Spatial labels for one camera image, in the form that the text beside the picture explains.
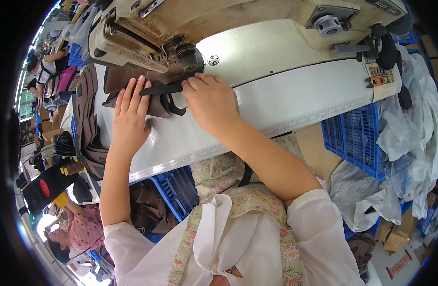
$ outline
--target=white blouse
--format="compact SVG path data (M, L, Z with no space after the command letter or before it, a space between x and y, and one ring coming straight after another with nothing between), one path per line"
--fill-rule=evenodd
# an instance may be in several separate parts
M205 263L211 250L214 257L219 254L223 260L236 261L244 284L232 279L232 286L282 285L278 223L260 212L228 218L229 198L225 197L215 195L213 202L203 205L180 285L209 286L211 275L222 275L220 261L214 266ZM289 206L287 215L304 264L304 285L365 285L344 238L340 212L327 192L314 189L303 194ZM186 224L187 219L156 245L125 222L106 226L104 243L115 263L117 284L165 286Z

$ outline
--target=black hair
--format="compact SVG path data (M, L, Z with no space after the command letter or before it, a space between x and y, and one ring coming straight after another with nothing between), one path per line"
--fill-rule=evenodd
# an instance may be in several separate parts
M52 251L52 254L55 256L55 258L63 264L68 263L68 261L70 260L70 248L66 248L65 250L63 250L60 246L60 243L51 241L48 235L45 236L47 238L47 243L49 244L50 251Z
M31 57L28 59L28 65L27 65L27 71L31 72L36 68L36 65L38 64L38 57L34 54L31 55Z
M32 79L28 85L27 85L27 90L30 90L30 88L34 87L34 89L36 89L36 79Z

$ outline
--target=left hand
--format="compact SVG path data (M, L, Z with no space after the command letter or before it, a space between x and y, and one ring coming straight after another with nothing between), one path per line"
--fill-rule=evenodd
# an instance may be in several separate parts
M131 160L151 133L151 121L146 120L150 96L140 96L139 92L143 86L151 87L152 83L147 81L144 84L144 81L144 76L140 76L137 82L131 78L127 88L120 91L115 104L109 151L118 153L122 159Z

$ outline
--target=black strap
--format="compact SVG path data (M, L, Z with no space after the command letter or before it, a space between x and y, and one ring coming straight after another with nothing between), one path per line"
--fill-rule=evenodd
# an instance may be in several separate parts
M245 162L245 173L243 175L243 178L241 179L241 182L239 182L238 186L247 186L250 182L250 177L252 176L252 169L249 167L249 165Z
M175 93L181 91L182 91L181 83L173 83L161 87L144 88L139 93L139 95L143 96L143 95L154 95L154 94L169 94L169 93Z

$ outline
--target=right hand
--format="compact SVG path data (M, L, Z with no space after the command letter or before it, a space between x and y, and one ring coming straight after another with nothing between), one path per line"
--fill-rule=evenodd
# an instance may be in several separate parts
M182 82L182 95L198 125L214 137L241 120L230 86L219 76L195 73Z

